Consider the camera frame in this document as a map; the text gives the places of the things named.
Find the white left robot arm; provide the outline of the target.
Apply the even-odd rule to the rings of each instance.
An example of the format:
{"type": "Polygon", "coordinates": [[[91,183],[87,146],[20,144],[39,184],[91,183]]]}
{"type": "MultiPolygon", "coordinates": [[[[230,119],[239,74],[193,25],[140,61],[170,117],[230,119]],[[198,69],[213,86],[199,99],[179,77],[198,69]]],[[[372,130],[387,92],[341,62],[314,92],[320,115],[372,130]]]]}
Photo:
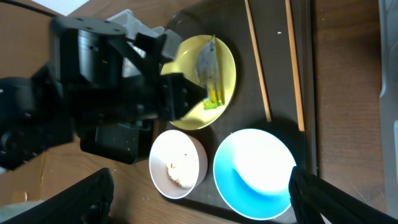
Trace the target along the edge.
{"type": "Polygon", "coordinates": [[[49,62],[1,80],[5,169],[75,138],[84,152],[133,164],[149,154],[155,119],[176,121],[206,96],[182,73],[161,74],[171,30],[129,39],[115,22],[62,16],[49,30],[49,62]]]}

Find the wooden chopstick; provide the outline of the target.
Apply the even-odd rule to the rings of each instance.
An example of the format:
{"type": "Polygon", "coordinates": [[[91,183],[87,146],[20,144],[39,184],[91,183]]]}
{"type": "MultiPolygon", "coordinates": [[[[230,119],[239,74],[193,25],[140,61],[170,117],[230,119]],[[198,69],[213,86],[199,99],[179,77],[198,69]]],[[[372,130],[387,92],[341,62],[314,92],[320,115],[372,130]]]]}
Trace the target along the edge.
{"type": "Polygon", "coordinates": [[[294,24],[292,18],[291,4],[289,0],[285,0],[285,9],[287,16],[287,27],[289,33],[289,47],[290,47],[290,57],[292,62],[292,75],[294,81],[294,92],[295,92],[295,104],[297,110],[297,124],[298,130],[300,132],[305,131],[305,123],[303,116],[303,105],[302,105],[302,96],[301,96],[301,87],[300,87],[300,75],[299,75],[299,66],[297,60],[297,51],[295,45],[295,35],[294,35],[294,24]]]}
{"type": "Polygon", "coordinates": [[[262,71],[262,63],[261,63],[261,57],[259,54],[259,48],[258,48],[257,39],[256,39],[256,31],[254,28],[254,23],[253,23],[253,19],[252,19],[249,1],[244,0],[244,3],[245,3],[245,8],[246,8],[246,14],[247,14],[249,31],[250,31],[251,42],[252,42],[252,48],[253,48],[253,52],[254,52],[254,58],[255,58],[255,62],[256,62],[257,74],[259,77],[259,84],[260,84],[261,95],[262,95],[262,100],[263,100],[263,104],[264,104],[264,111],[266,113],[266,120],[267,120],[267,122],[270,123],[272,121],[272,116],[271,116],[271,110],[269,107],[269,101],[268,101],[268,97],[267,97],[266,84],[265,84],[264,75],[263,75],[263,71],[262,71]]]}

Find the white pink bowl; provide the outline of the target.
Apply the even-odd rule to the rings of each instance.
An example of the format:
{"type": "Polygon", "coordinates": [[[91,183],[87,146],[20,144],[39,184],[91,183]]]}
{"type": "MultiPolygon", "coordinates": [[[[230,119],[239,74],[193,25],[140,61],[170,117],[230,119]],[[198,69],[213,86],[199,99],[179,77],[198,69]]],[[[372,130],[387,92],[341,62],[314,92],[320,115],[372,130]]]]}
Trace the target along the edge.
{"type": "Polygon", "coordinates": [[[164,197],[181,199],[205,178],[208,158],[197,139],[181,131],[168,130],[152,145],[149,170],[156,189],[164,197]]]}

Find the yellow green snack wrapper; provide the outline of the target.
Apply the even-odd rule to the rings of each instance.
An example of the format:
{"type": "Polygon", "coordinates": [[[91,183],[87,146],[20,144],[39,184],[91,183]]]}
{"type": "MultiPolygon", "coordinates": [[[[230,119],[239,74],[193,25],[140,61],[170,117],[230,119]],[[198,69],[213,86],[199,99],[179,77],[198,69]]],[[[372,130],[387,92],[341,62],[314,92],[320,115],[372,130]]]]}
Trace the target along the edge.
{"type": "Polygon", "coordinates": [[[195,65],[200,86],[206,89],[204,110],[213,110],[224,105],[223,87],[217,56],[216,37],[211,36],[197,56],[195,65]]]}

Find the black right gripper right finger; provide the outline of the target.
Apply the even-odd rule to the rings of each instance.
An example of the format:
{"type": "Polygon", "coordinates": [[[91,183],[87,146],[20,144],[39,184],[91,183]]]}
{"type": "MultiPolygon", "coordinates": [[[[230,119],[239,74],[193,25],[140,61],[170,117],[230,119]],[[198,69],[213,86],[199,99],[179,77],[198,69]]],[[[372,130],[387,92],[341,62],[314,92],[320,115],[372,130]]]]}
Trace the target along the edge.
{"type": "Polygon", "coordinates": [[[397,224],[395,218],[360,202],[323,179],[294,167],[289,194],[297,223],[397,224]]]}

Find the rice food scraps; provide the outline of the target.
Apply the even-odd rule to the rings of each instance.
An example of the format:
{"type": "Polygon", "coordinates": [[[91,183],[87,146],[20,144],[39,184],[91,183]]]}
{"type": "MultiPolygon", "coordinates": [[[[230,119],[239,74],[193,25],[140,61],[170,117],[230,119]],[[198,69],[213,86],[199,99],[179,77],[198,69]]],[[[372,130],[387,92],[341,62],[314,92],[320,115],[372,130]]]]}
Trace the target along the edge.
{"type": "Polygon", "coordinates": [[[194,186],[195,168],[184,162],[172,162],[167,164],[167,175],[169,179],[182,189],[190,189],[194,186]]]}

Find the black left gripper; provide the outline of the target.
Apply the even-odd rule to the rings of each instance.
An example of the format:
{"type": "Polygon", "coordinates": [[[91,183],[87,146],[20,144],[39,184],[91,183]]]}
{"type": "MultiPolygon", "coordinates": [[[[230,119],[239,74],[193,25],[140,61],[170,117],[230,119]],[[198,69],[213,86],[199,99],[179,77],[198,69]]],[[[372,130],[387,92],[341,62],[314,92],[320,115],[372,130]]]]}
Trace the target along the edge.
{"type": "Polygon", "coordinates": [[[50,74],[76,124],[175,121],[206,97],[182,73],[161,74],[181,41],[172,30],[130,39],[115,22],[63,16],[49,28],[50,74]]]}

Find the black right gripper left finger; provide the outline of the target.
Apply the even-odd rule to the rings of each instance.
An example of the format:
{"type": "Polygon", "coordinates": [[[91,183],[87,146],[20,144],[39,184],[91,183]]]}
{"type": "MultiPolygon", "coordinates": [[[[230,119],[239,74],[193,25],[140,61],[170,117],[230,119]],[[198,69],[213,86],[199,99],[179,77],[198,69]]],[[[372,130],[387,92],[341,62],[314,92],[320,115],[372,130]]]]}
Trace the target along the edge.
{"type": "Polygon", "coordinates": [[[69,224],[108,222],[114,182],[102,168],[52,198],[5,220],[5,224],[69,224]]]}

